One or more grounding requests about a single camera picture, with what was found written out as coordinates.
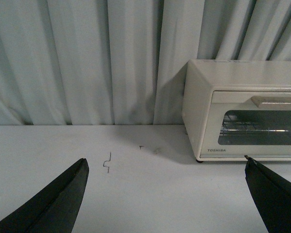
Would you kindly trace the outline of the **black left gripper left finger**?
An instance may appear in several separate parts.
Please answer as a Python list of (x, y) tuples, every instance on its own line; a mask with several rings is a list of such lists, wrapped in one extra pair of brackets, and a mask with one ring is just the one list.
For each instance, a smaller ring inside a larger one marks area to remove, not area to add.
[(83, 200), (89, 166), (79, 159), (0, 221), (0, 233), (70, 233)]

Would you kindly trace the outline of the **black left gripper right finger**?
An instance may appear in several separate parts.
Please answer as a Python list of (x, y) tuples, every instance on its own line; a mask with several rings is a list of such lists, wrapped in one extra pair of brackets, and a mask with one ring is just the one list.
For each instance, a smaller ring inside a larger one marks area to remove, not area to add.
[(291, 182), (253, 158), (245, 158), (245, 179), (267, 231), (291, 233)]

